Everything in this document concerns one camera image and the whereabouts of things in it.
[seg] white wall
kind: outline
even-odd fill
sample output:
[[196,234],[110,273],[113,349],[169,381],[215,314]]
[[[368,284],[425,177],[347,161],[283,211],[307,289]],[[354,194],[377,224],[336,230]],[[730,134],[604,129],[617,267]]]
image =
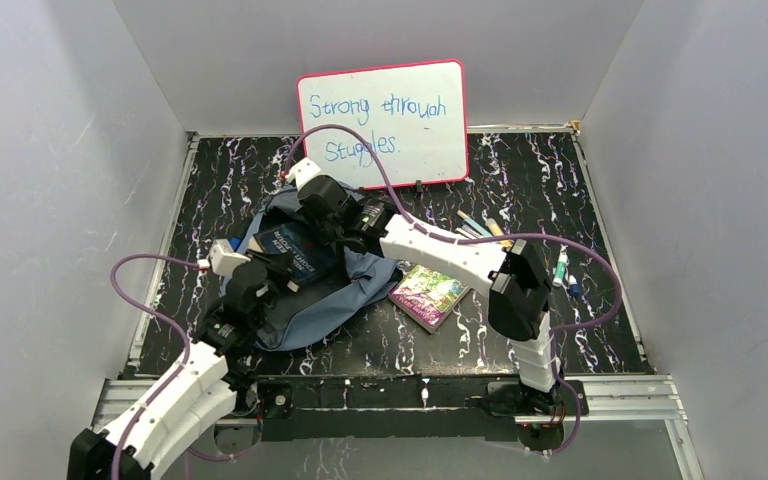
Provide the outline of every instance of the white wall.
[[564,123],[642,0],[114,0],[184,128],[299,130],[307,73],[455,57],[470,125]]
[[109,0],[0,1],[0,479],[64,478],[138,318],[109,268],[158,250],[185,142]]
[[647,0],[582,130],[706,475],[768,478],[768,2]]

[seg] colorful book cover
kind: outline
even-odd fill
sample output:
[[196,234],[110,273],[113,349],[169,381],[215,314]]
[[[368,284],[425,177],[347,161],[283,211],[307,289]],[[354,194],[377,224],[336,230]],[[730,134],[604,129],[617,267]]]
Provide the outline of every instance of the colorful book cover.
[[390,300],[433,332],[468,290],[454,278],[415,265],[390,292]]
[[331,247],[320,245],[307,226],[299,222],[287,222],[254,234],[254,239],[264,253],[293,254],[293,281],[307,285],[322,277],[337,265],[337,255]]

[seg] black marble surface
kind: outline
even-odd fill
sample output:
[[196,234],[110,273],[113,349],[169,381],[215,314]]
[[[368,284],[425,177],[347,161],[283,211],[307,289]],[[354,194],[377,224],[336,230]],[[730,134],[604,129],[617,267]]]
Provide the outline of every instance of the black marble surface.
[[[214,238],[258,208],[281,186],[278,174],[293,137],[208,138],[199,143],[169,255],[205,258]],[[607,258],[602,233],[567,133],[471,134],[470,176],[433,185],[419,195],[400,189],[418,218],[452,230],[457,210],[480,221],[492,216],[507,232],[542,231],[571,238]],[[548,265],[559,253],[544,245]],[[588,321],[609,308],[613,289],[598,267],[573,255],[568,269],[584,295],[552,294],[552,325]],[[219,278],[167,267],[156,307],[189,332],[219,295]],[[384,300],[359,312],[326,339],[306,349],[257,353],[250,360],[263,374],[473,374],[515,372],[508,341],[486,319],[486,300],[468,294],[434,333],[428,334]],[[625,310],[600,328],[558,338],[567,373],[644,373]],[[162,373],[181,352],[181,341],[153,321],[137,373]]]

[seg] dark blue book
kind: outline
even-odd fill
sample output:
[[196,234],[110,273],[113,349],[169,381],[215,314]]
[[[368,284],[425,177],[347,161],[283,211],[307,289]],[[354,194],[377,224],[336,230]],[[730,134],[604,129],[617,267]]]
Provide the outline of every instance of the dark blue book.
[[292,277],[298,285],[310,284],[337,265],[334,249],[316,243],[314,238],[306,225],[295,221],[254,234],[254,240],[260,245],[263,253],[293,254]]

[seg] cable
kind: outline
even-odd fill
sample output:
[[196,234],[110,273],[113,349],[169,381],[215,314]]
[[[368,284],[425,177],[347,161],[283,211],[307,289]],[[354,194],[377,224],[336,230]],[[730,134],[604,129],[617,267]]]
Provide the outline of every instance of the cable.
[[145,412],[145,407],[149,406],[151,402],[154,401],[155,398],[157,398],[158,395],[160,395],[163,390],[169,386],[170,383],[172,383],[173,380],[175,380],[175,377],[178,376],[179,373],[184,369],[184,365],[186,365],[187,361],[190,359],[190,339],[187,337],[187,332],[184,331],[183,328],[181,328],[180,325],[178,325],[174,320],[167,317],[166,315],[146,306],[142,303],[138,302],[134,298],[132,298],[130,295],[125,293],[124,290],[122,290],[122,287],[119,286],[119,280],[116,278],[116,273],[119,271],[119,268],[122,267],[122,265],[132,261],[132,260],[138,260],[142,258],[152,258],[155,260],[163,260],[169,263],[175,263],[178,265],[183,265],[185,267],[189,268],[195,268],[199,269],[198,263],[193,262],[187,262],[185,260],[179,260],[177,258],[167,257],[166,255],[157,255],[154,253],[138,253],[135,255],[128,255],[127,257],[123,258],[122,260],[119,260],[116,262],[116,265],[113,265],[113,268],[110,270],[110,285],[113,287],[113,290],[116,291],[116,293],[122,297],[123,300],[128,302],[129,304],[133,305],[134,307],[142,310],[143,312],[148,313],[149,315],[152,315],[165,323],[166,325],[169,325],[172,330],[175,331],[175,333],[178,334],[178,336],[181,337],[181,340],[184,341],[184,356],[181,359],[181,363],[175,368],[175,370],[172,372],[171,375],[166,377],[166,380],[163,381],[158,387],[157,390],[155,390],[149,397],[146,399],[145,405],[139,407],[134,414],[134,416],[131,418],[131,421],[128,422],[128,424],[125,426],[125,430],[122,432],[122,436],[119,438],[119,442],[116,444],[116,449],[113,451],[113,463],[111,464],[111,480],[119,480],[119,467],[120,462],[122,461],[122,450],[124,450],[126,441],[128,439],[128,435],[131,434],[131,430],[133,430],[134,425],[137,424],[137,422],[140,420],[140,417],[143,415],[143,412]]
[[[585,247],[584,245],[576,243],[572,240],[567,240],[562,237],[558,237],[555,235],[547,235],[544,233],[516,233],[516,234],[509,234],[509,235],[500,235],[498,237],[486,237],[486,238],[479,238],[479,239],[463,240],[463,239],[456,239],[453,237],[447,237],[435,232],[429,232],[427,229],[425,229],[425,227],[422,226],[421,223],[418,223],[402,205],[401,200],[399,200],[399,197],[396,195],[396,191],[393,189],[393,184],[390,183],[390,178],[387,176],[387,172],[384,171],[384,165],[382,165],[381,159],[379,159],[378,154],[375,153],[375,148],[372,145],[370,145],[366,140],[364,140],[359,133],[352,130],[351,128],[344,127],[342,125],[327,124],[327,125],[320,125],[318,127],[313,127],[310,130],[302,133],[299,136],[299,138],[297,138],[296,141],[293,142],[293,144],[290,146],[290,150],[288,150],[287,152],[287,159],[285,160],[285,163],[284,163],[286,172],[289,172],[290,167],[293,165],[294,163],[293,155],[295,154],[299,145],[301,145],[301,143],[304,141],[304,139],[318,131],[326,130],[326,129],[341,130],[343,132],[346,132],[352,135],[353,137],[355,137],[361,143],[361,145],[364,145],[366,147],[366,150],[372,157],[372,160],[375,162],[375,165],[378,167],[378,171],[381,173],[381,178],[384,180],[384,185],[387,187],[387,193],[390,194],[390,197],[393,199],[393,203],[396,205],[396,208],[399,210],[399,213],[402,214],[402,216],[418,232],[428,237],[431,237],[435,240],[440,240],[446,243],[455,243],[455,241],[457,240],[457,243],[459,245],[476,245],[479,243],[499,242],[501,240],[549,241],[549,242],[558,243],[561,245],[566,245],[572,250],[575,250],[579,253],[583,253],[584,255],[592,258],[596,263],[599,264],[599,266],[604,268],[605,271],[608,273],[608,277],[610,277],[611,279],[611,283],[614,286],[614,301],[611,304],[611,308],[608,310],[608,312],[602,315],[601,317],[593,319],[589,322],[572,324],[572,325],[558,325],[549,330],[550,335],[554,335],[556,333],[565,332],[565,331],[595,327],[610,320],[617,314],[617,312],[619,312],[620,306],[622,305],[622,286],[620,285],[620,281],[619,281],[619,278],[617,277],[616,272],[614,272],[614,269],[611,267],[610,263],[608,263],[598,253],[596,253],[590,248]],[[552,342],[551,358],[555,358],[555,356],[556,356],[555,342]],[[576,392],[575,389],[572,387],[572,385],[567,383],[567,381],[561,378],[561,376],[558,374],[558,366],[554,361],[552,362],[552,375],[555,377],[555,380],[561,386],[563,386],[564,388],[566,388],[572,393],[572,397],[575,400],[575,424],[569,436],[561,443],[561,445],[558,448],[554,449],[554,451],[551,452],[551,453],[558,453],[565,450],[567,447],[569,447],[570,443],[572,443],[573,439],[578,434],[578,427],[579,427],[579,424],[581,423],[581,401],[578,399],[578,392]]]
[[184,480],[190,480],[190,454],[184,451]]
[[546,426],[552,425],[552,422],[555,421],[555,417],[558,415],[558,406],[556,405],[555,408],[552,409],[552,418],[549,419],[549,423],[546,424]]
[[561,425],[564,423],[565,418],[567,418],[567,405],[563,404],[561,405],[561,418],[558,419],[558,423],[556,425]]
[[234,412],[231,412],[231,415],[233,415],[233,416],[235,416],[237,418],[248,417],[249,415],[254,413],[255,410],[257,410],[257,406],[258,406],[258,404],[255,403],[254,406],[251,408],[251,410],[249,410],[248,412],[246,412],[246,413],[234,413]]

